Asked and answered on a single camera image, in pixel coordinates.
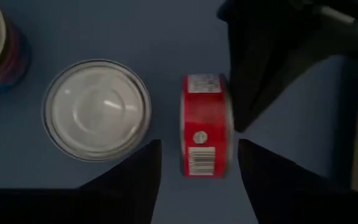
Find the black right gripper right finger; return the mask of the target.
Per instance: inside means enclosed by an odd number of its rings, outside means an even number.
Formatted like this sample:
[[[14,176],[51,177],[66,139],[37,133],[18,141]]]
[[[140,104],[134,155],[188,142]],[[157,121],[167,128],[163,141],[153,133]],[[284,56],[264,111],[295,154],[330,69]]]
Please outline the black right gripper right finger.
[[[345,187],[248,139],[239,140],[237,156],[244,186],[250,192],[347,191]]]

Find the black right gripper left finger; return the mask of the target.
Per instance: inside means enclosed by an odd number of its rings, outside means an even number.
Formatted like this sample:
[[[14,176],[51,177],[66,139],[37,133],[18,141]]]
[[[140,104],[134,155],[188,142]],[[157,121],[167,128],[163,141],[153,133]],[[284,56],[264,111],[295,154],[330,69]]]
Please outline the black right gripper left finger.
[[[118,165],[80,186],[80,189],[142,189],[150,185],[159,188],[161,166],[162,142],[160,139],[154,139]]]

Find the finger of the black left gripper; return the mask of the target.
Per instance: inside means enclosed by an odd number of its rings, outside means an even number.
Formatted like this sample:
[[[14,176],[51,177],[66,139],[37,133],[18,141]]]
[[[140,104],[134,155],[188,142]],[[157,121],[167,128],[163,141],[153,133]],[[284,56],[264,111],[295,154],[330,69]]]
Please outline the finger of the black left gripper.
[[[232,93],[234,127],[245,131],[250,105],[259,87],[259,44],[230,36],[230,89]]]
[[[258,44],[259,87],[250,105],[246,129],[307,69],[303,39]]]

